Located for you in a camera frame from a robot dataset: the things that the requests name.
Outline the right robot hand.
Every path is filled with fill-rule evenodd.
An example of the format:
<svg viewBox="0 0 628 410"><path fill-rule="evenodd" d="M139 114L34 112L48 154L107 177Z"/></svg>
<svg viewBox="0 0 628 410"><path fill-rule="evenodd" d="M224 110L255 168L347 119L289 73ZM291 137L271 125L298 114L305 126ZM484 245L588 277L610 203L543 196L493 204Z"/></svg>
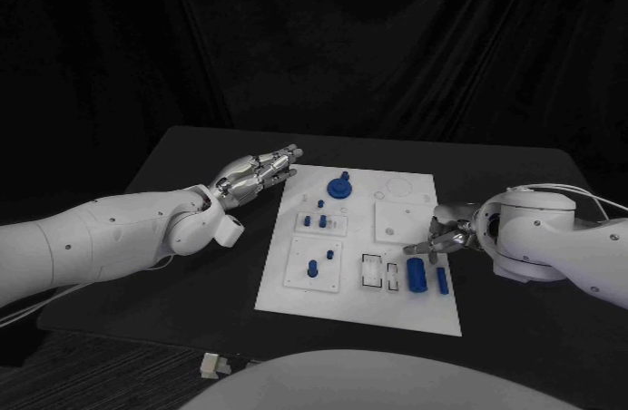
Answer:
<svg viewBox="0 0 628 410"><path fill-rule="evenodd" d="M403 248L408 256L428 255L437 265L439 255L452 254L463 249L483 251L476 230L476 217L481 204L441 204L434 209L426 241Z"/></svg>

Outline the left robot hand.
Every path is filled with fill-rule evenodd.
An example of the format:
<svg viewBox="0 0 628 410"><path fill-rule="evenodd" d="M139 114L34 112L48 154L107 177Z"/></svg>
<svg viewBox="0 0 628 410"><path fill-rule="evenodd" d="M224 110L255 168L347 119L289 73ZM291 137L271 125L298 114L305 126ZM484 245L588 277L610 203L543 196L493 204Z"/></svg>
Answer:
<svg viewBox="0 0 628 410"><path fill-rule="evenodd" d="M291 144L279 151L240 158L221 170L208 189L224 210L243 207L265 190L297 175L292 164L302 154L304 150Z"/></svg>

